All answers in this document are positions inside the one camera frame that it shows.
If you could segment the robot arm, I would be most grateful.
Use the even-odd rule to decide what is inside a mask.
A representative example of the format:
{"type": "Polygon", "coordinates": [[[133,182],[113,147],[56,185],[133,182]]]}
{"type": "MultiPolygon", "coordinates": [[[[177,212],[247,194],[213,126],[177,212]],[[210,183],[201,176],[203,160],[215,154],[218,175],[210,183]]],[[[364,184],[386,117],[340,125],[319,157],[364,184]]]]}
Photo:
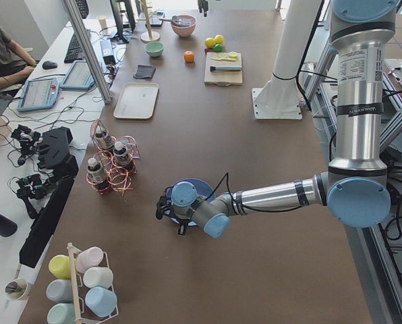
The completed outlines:
{"type": "Polygon", "coordinates": [[[351,227],[372,227],[391,208],[387,167],[380,159],[384,46],[395,33],[396,1],[333,1],[330,41],[338,53],[336,153],[328,170],[253,190],[201,195],[180,181],[167,188],[156,217],[185,229],[200,226],[213,238],[230,217],[251,212],[280,213],[319,204],[351,227]]]}

